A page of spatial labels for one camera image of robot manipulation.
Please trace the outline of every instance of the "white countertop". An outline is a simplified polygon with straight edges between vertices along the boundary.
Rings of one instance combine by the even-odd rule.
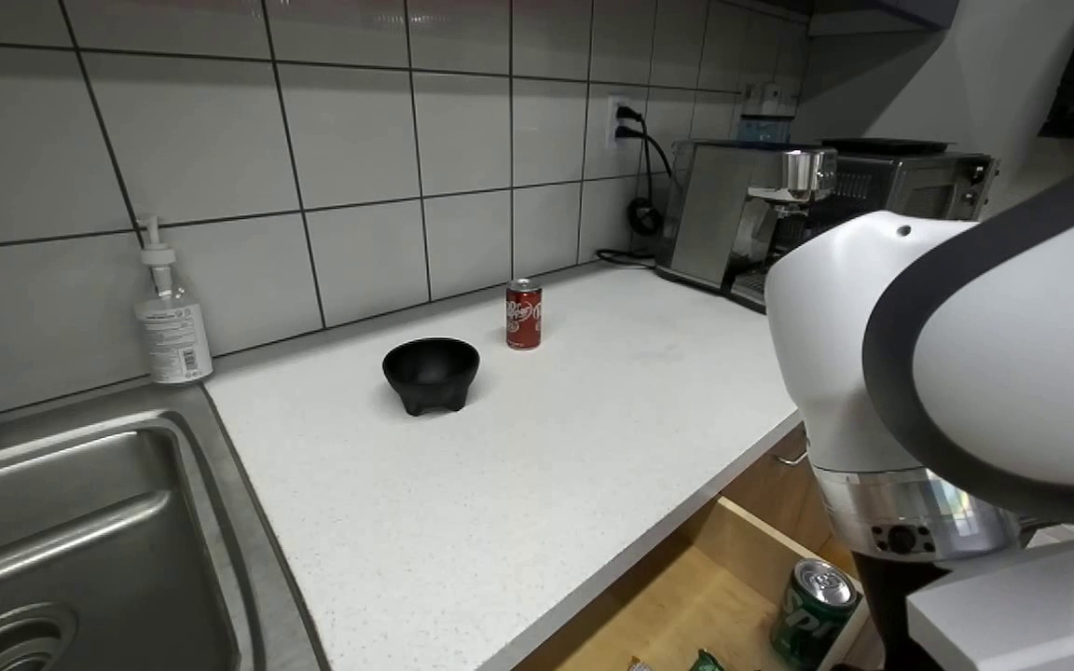
[[[380,360],[481,351],[462,413]],[[763,317],[605,269],[543,288],[541,351],[462,300],[222,367],[210,391],[336,671],[512,668],[794,427]]]

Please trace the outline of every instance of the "sink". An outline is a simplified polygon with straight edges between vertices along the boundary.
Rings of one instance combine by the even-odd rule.
[[[0,671],[320,671],[210,394],[0,422]]]

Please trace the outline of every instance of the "metal container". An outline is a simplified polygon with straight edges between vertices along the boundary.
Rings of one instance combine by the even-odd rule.
[[[526,278],[507,284],[507,346],[512,351],[541,346],[541,284]]]
[[[858,602],[860,596],[846,575],[820,558],[799,558],[789,587],[783,591],[778,619],[770,628],[770,649],[794,671],[820,668]]]

